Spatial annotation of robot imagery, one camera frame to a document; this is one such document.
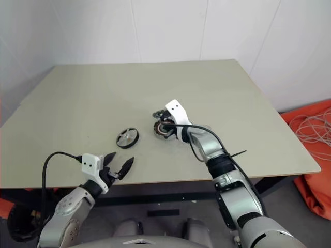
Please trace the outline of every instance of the black table frame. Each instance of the black table frame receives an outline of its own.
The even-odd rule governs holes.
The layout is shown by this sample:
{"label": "black table frame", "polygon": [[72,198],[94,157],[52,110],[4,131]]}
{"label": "black table frame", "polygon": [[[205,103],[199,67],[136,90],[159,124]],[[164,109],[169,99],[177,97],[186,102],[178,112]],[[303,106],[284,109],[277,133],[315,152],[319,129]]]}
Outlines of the black table frame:
{"label": "black table frame", "polygon": [[[265,197],[283,185],[292,182],[296,177],[297,176],[265,177],[255,184],[255,187],[260,195]],[[12,203],[24,205],[33,210],[41,210],[40,195],[25,189],[1,189],[0,197]],[[100,198],[97,199],[95,206],[150,204],[208,199],[216,199],[216,191]],[[57,203],[49,200],[47,204],[50,208],[54,208]]]}

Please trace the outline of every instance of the gray floor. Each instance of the gray floor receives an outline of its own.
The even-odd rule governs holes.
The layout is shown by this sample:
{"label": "gray floor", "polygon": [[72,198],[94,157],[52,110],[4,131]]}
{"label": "gray floor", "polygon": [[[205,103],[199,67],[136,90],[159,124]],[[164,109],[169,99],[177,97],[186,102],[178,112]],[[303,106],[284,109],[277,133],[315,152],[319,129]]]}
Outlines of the gray floor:
{"label": "gray floor", "polygon": [[[312,213],[305,205],[293,184],[285,185],[264,198],[270,217],[278,221],[307,247],[331,247],[331,221]],[[180,216],[147,217],[147,210],[179,209]],[[202,200],[196,203],[126,205],[94,208],[83,224],[80,239],[82,242],[109,237],[116,224],[134,217],[143,222],[144,231],[150,235],[179,236],[183,221],[197,218],[209,227],[215,247],[234,247],[231,235],[225,227],[214,200]],[[34,247],[35,242],[27,244],[10,240],[6,222],[1,222],[0,247]]]}

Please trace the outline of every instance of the orange object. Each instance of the orange object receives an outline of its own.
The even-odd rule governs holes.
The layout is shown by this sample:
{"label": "orange object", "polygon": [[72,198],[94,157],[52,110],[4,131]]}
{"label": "orange object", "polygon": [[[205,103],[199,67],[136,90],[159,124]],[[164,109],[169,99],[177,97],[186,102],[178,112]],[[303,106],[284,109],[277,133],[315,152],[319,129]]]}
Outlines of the orange object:
{"label": "orange object", "polygon": [[3,219],[8,219],[11,208],[14,206],[14,203],[10,201],[0,199],[0,217]]}
{"label": "orange object", "polygon": [[[314,116],[323,114],[327,109],[331,108],[331,100],[319,102],[313,105],[299,108],[282,114],[282,118],[287,124],[298,115]],[[291,129],[296,132],[299,125],[304,121],[303,118],[296,118]],[[310,134],[313,130],[307,129],[305,132]],[[306,143],[303,145],[307,150],[331,154],[331,147],[323,142]],[[307,206],[314,213],[328,220],[331,220],[331,161],[322,160],[313,156],[316,162],[321,167],[322,171],[315,174],[306,174],[294,180],[295,185],[299,189]]]}

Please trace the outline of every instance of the table leg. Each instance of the table leg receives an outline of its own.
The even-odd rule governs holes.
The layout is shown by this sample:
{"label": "table leg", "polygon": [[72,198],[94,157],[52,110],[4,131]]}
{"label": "table leg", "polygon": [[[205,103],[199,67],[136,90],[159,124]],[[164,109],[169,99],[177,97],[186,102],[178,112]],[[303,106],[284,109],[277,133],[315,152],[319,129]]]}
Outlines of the table leg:
{"label": "table leg", "polygon": [[257,184],[255,188],[261,197],[271,194],[273,191],[279,189],[283,185],[292,182],[297,175],[294,176],[280,176],[280,177],[264,177]]}

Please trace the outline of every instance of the silver robot arm segment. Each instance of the silver robot arm segment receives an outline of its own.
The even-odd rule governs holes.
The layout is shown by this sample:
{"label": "silver robot arm segment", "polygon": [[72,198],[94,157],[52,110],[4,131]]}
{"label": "silver robot arm segment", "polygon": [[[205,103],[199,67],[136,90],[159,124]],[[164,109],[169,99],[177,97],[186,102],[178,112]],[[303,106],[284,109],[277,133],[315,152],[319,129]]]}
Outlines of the silver robot arm segment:
{"label": "silver robot arm segment", "polygon": [[265,216],[248,178],[225,153],[220,142],[206,130],[194,126],[176,126],[192,125],[186,111],[177,100],[169,102],[166,109],[153,115],[159,119],[158,124],[154,125],[155,134],[163,135],[165,139],[176,135],[178,140],[191,143],[199,149],[218,192],[217,202],[222,217],[228,228],[238,231],[239,245],[245,248],[304,248],[305,246],[287,230]]}

